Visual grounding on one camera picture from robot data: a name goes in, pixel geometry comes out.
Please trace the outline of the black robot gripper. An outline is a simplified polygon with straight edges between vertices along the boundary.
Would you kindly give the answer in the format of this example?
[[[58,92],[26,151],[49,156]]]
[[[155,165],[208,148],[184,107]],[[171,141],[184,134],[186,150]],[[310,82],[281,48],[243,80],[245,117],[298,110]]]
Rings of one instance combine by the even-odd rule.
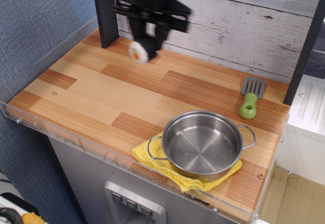
[[[178,0],[115,0],[112,10],[128,18],[134,40],[146,36],[146,23],[155,24],[155,50],[161,50],[171,29],[187,32],[191,9]]]

